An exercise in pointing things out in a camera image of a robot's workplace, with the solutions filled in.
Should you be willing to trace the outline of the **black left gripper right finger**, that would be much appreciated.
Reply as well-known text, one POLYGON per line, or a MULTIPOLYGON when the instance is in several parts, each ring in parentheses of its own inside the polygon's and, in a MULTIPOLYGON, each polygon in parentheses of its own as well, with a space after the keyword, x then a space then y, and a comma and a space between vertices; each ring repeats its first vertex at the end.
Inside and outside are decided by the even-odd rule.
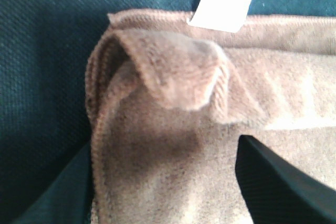
POLYGON ((335 223, 335 190, 251 135, 238 139, 235 175, 253 223, 335 223))

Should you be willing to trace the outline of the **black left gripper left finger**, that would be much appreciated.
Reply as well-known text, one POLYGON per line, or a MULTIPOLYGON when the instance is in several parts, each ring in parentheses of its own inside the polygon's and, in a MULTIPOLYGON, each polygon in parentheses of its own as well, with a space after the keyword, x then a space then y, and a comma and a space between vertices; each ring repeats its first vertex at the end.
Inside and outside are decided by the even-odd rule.
POLYGON ((12 223, 90 223, 92 198, 90 146, 86 143, 42 195, 12 223))

